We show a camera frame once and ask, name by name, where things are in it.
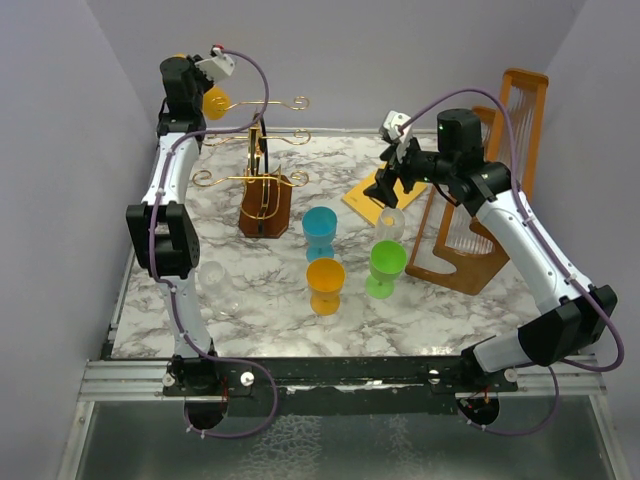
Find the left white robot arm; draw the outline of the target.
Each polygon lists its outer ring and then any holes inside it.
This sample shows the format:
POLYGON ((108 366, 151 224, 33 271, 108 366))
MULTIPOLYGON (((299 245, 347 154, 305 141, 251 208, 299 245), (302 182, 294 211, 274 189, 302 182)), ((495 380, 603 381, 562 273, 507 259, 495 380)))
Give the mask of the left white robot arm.
POLYGON ((213 86, 189 56, 160 64, 165 99, 158 115, 157 162, 143 199, 126 209, 126 222, 141 268, 161 291, 181 359, 214 353, 195 287, 200 243, 185 199, 190 172, 199 158, 203 95, 213 86))

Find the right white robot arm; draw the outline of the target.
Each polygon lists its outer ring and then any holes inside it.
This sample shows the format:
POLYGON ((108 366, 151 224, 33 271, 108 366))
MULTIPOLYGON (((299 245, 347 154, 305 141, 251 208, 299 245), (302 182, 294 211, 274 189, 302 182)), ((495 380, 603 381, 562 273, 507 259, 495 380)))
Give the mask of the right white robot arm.
POLYGON ((418 182, 446 186, 461 205, 503 248, 534 297, 538 318, 510 334, 494 336, 466 351, 459 367, 461 383, 481 391, 496 371, 532 363, 549 366, 594 344, 605 319, 617 304, 608 285, 597 287, 536 225, 526 195, 513 182, 509 168, 485 158, 481 121, 468 109, 449 109, 437 116, 435 152, 423 150, 407 115, 389 111, 380 128, 388 148, 366 196, 396 206, 396 183, 410 192, 418 182))

